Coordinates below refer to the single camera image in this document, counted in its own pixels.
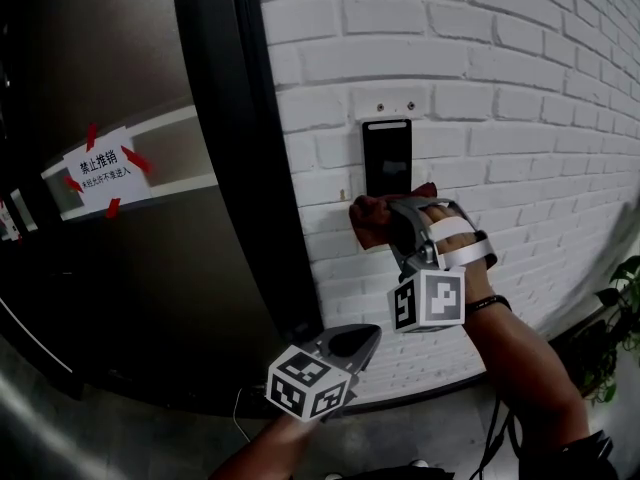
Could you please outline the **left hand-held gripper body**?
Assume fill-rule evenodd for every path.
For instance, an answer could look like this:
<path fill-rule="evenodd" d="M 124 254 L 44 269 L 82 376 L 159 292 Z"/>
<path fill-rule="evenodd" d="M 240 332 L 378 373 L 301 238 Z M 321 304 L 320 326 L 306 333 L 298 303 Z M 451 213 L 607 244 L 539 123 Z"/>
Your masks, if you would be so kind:
<path fill-rule="evenodd" d="M 328 350 L 332 327 L 301 346 L 289 346 L 268 369 L 265 398 L 297 420 L 325 419 L 355 398 L 353 388 L 370 355 L 336 357 Z"/>

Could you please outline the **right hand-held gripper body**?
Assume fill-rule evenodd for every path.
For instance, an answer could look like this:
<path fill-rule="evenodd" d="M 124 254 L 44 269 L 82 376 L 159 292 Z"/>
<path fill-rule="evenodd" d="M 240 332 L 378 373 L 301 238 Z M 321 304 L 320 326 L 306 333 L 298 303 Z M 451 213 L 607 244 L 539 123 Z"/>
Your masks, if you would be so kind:
<path fill-rule="evenodd" d="M 496 263 L 487 234 L 477 229 L 464 210 L 450 199 L 408 197 L 398 199 L 415 211 L 416 252 L 399 267 L 399 284 L 388 292 L 393 331 L 432 332 L 465 322 L 465 265 L 484 258 Z M 444 206 L 458 216 L 425 223 L 423 211 Z M 455 234 L 473 233 L 476 243 L 450 253 L 440 253 L 436 243 Z"/>

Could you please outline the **person's right hand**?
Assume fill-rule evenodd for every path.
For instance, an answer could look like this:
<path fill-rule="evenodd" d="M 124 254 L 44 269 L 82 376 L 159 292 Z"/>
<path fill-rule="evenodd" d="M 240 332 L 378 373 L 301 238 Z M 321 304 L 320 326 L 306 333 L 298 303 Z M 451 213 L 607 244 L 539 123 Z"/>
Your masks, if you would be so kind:
<path fill-rule="evenodd" d="M 437 223 L 458 214 L 444 206 L 431 206 L 423 211 L 422 220 L 425 223 Z M 476 243 L 473 233 L 455 234 L 436 243 L 440 253 L 450 253 Z M 465 300 L 467 303 L 475 303 L 495 294 L 487 273 L 487 265 L 484 258 L 465 265 Z"/>

